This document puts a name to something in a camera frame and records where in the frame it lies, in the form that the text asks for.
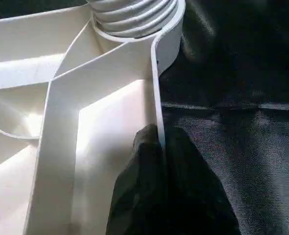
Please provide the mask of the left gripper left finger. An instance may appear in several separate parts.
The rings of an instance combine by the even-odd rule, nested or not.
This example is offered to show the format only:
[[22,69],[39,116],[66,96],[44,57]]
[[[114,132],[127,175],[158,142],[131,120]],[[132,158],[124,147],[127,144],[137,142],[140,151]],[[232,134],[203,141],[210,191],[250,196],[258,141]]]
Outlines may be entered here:
[[131,159],[115,181],[107,234],[160,235],[164,229],[163,152],[150,124],[137,132]]

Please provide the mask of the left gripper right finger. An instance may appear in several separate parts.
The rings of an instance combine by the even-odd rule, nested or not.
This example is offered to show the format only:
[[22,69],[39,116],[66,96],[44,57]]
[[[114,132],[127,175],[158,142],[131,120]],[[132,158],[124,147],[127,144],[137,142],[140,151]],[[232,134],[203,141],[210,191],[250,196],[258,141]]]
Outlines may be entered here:
[[239,235],[239,222],[220,179],[188,134],[169,128],[166,137],[171,230],[175,235]]

